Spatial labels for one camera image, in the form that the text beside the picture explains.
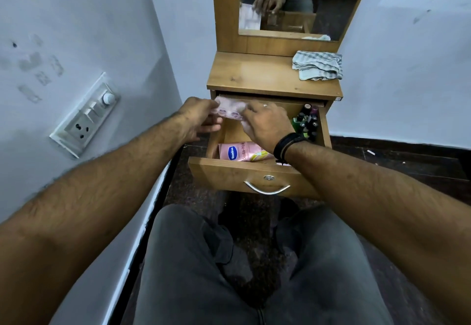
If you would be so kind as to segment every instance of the tiled floor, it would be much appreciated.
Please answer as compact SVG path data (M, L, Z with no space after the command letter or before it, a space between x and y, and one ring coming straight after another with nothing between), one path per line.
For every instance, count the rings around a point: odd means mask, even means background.
M253 279L235 284L239 294L250 304L260 304L280 286L279 270L287 260L275 251L271 233L277 220L281 198L255 194L227 193L197 187L187 165L189 156L204 156L205 143L187 145L183 149L170 185L165 205L181 203L201 215L225 224L235 244L247 252ZM419 181L471 205L471 186L460 162L455 158L419 155L381 148L356 147L351 142L335 144L334 150L387 168L409 174ZM317 202L296 199L301 207ZM360 238L379 284L384 301L396 325L446 324L445 320L378 249ZM122 324L131 325L138 287L126 309Z

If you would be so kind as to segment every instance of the vaseline logo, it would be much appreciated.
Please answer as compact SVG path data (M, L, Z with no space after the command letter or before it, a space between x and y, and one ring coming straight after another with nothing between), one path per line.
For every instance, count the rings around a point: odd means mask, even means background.
M229 147L229 150L227 150L227 156L229 157L229 160L237 159L237 148L235 146Z

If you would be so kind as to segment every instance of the checkered cloth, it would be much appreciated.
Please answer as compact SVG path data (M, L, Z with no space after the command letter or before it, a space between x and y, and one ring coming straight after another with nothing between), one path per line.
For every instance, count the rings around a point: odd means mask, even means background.
M342 79L342 55L330 52L298 51L293 57L294 70L299 70L299 79Z

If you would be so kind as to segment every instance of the drawer handle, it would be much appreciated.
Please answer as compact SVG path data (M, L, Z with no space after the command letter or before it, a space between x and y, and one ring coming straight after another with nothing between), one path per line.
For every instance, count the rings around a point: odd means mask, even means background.
M258 192L259 194L262 194L262 195L276 195L276 194L279 194L280 192L285 191L287 188L289 188L291 186L291 185L287 185L287 186L284 186L284 187L280 188L278 191L266 192L266 191L262 191L262 190L257 189L254 185L252 185L248 181L244 181L244 183L247 186L249 186L253 191L256 191L256 192Z

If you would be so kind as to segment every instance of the reflected hand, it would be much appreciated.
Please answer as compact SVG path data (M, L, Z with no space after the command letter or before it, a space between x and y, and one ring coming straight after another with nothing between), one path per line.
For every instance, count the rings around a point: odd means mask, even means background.
M188 98L180 107L176 116L183 117L183 128L185 128L185 142L198 141L197 133L210 133L221 129L222 118L210 115L212 109L217 108L219 103L212 99Z
M271 13L277 13L285 2L286 0L255 0L252 9L262 15L265 15L268 10L271 10Z
M250 128L244 128L245 133L271 154L282 138L294 132L286 110L275 103L264 106L252 101L241 114L250 125Z

